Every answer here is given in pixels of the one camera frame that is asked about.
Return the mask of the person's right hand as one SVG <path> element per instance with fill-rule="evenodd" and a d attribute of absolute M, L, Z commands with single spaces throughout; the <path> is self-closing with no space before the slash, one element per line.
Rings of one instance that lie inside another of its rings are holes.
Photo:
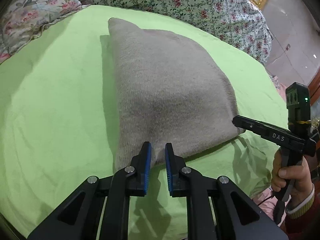
<path fill-rule="evenodd" d="M 290 205 L 295 208 L 313 193 L 313 183 L 308 162 L 304 157 L 302 163 L 297 166 L 281 167 L 281 162 L 281 150 L 277 150 L 273 161 L 272 190 L 279 192 L 286 186 L 286 180 L 294 180 Z"/>

